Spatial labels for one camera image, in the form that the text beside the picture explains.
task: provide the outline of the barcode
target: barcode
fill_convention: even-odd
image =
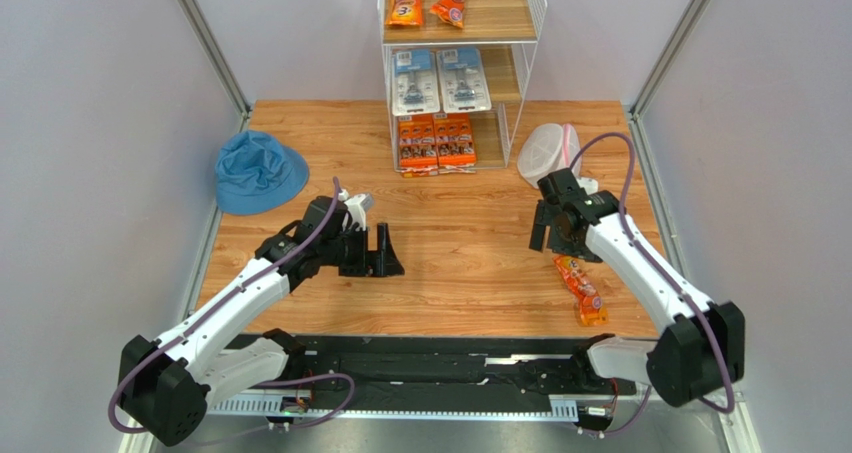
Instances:
[[[411,66],[411,52],[400,51],[396,54],[396,66]]]
[[[444,63],[455,63],[459,61],[459,52],[458,50],[444,50],[441,52],[441,59],[444,60]]]

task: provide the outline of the snack package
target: snack package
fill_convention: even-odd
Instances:
[[[464,28],[464,0],[439,0],[432,5],[429,13],[453,26]]]
[[[438,73],[432,52],[426,49],[397,51],[394,62],[394,116],[441,111]]]
[[[580,269],[577,260],[570,256],[557,256],[553,259],[562,281],[577,298],[577,307],[580,312],[580,321],[584,326],[605,325],[609,322],[606,307],[598,290],[592,286],[588,276]]]
[[[441,50],[437,54],[444,111],[463,113],[490,110],[491,94],[488,92],[479,50],[468,46]]]
[[[438,153],[432,115],[401,116],[399,132],[399,166],[403,176],[437,174]]]
[[[423,0],[391,0],[386,25],[419,26],[423,24]]]
[[[466,113],[437,113],[433,116],[442,173],[468,172],[476,164],[476,149],[470,117]]]

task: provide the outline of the blue bucket hat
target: blue bucket hat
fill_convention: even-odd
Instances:
[[[216,202],[225,213],[253,215],[290,201],[308,181],[308,165],[292,148],[260,131],[237,134],[219,151]]]

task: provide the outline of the plastic packaging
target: plastic packaging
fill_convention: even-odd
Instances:
[[[598,290],[592,286],[588,276],[580,269],[580,264],[570,256],[557,256],[553,259],[562,281],[577,298],[577,308],[580,321],[585,326],[605,325],[609,322],[609,314],[603,306],[603,299]]]
[[[438,165],[444,172],[464,170],[476,164],[476,148],[470,116],[466,113],[436,113],[435,137]]]
[[[439,0],[432,5],[429,12],[438,15],[438,18],[453,26],[464,27],[464,2],[465,0]]]
[[[554,171],[567,168],[579,151],[580,139],[573,126],[547,123],[530,133],[518,155],[518,171],[533,188],[538,188],[538,180]],[[571,170],[578,178],[580,166],[582,157]]]
[[[397,127],[399,166],[404,173],[410,173],[409,176],[425,176],[437,170],[438,153],[432,115],[401,116]]]
[[[423,0],[391,0],[386,25],[419,26],[423,24]]]
[[[491,109],[491,95],[479,50],[473,47],[441,50],[438,59],[445,113]]]
[[[394,61],[394,116],[441,111],[438,74],[429,50],[398,51]]]

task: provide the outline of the hat brim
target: hat brim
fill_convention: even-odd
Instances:
[[[296,150],[281,146],[292,165],[287,180],[277,188],[256,195],[236,195],[217,188],[216,203],[220,210],[231,215],[256,215],[287,203],[302,191],[310,176],[308,164]]]

